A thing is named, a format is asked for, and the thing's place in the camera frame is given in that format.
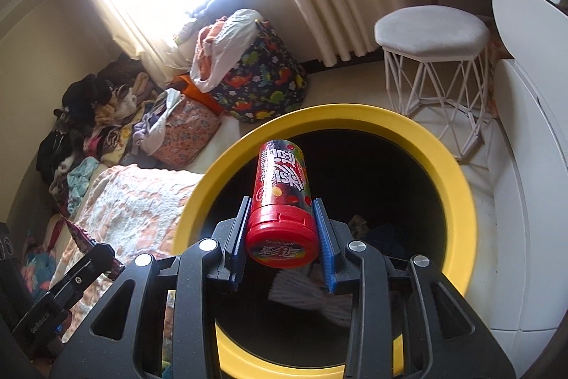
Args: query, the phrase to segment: yellow plastic rim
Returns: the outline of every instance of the yellow plastic rim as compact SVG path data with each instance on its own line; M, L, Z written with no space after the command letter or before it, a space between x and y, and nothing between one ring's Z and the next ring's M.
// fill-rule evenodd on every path
M381 136L406 150L430 176L446 220L446 251L442 271L465 294L475 262L477 222L469 185L446 147L419 124L386 109L356 104L332 104L301 109L276 118L240 139L207 170L180 219L174 254L197 241L209 209L225 184L251 159L261 144L325 129L350 129ZM343 366L304 369L262 360L235 344L217 327L221 368L235 379L342 379ZM402 372L402 337L393 343L393 370Z

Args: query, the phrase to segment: white plastic bag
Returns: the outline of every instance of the white plastic bag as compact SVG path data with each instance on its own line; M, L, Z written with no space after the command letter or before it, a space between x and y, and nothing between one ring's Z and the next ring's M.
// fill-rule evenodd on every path
M194 58L190 76L200 91L213 90L225 74L239 62L241 56L254 43L258 35L257 20L264 21L259 12L240 9L225 21L211 47L205 49L206 54L211 56L211 75L208 79L201 79L200 65Z
M146 132L146 134L143 138L133 141L132 153L134 155L137 155L138 147L140 147L144 150L144 152L146 152L147 155L151 156L158 148L160 148L160 146L162 146L162 143L164 143L168 116L182 101L182 94L176 89L166 89L163 93L160 93L160 95L158 95L156 103L160 104L160 102L163 101L165 101L166 109L154 123L154 125L150 126L150 122L148 120L149 116L144 115L146 116L146 118L142 118L141 123L144 124L144 131Z

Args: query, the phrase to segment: beige wall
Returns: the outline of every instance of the beige wall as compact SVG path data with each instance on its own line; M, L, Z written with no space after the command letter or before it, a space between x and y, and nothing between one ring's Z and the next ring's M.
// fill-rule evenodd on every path
M247 0L245 8L270 20L298 62L319 59L316 40L293 0Z
M87 0L46 0L0 41L0 221L67 87L118 53Z

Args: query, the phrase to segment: white stool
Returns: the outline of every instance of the white stool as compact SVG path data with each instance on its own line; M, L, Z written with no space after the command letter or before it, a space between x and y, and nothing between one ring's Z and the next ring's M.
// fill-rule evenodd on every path
M478 141L486 112L489 36L489 29L475 15L441 5L400 9L375 24L375 39L384 50L386 88L393 110L410 118L419 107L439 105L446 125L438 138L442 139L448 129L452 132L458 161L467 157ZM404 57L419 63L413 82L403 69ZM446 89L435 62L458 62ZM475 78L473 92L468 88L471 74ZM424 96L426 77L434 87L435 97ZM405 89L410 89L408 99ZM454 95L457 92L455 99L450 98L452 91ZM458 142L454 127L458 111L467 115L471 125L471 132L462 143Z

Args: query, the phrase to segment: pink floral bag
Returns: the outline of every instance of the pink floral bag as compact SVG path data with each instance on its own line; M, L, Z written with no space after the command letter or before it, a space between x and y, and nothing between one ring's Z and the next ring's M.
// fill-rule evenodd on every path
M185 95L166 120L164 142L152 154L172 167L185 167L219 129L217 116L202 103Z

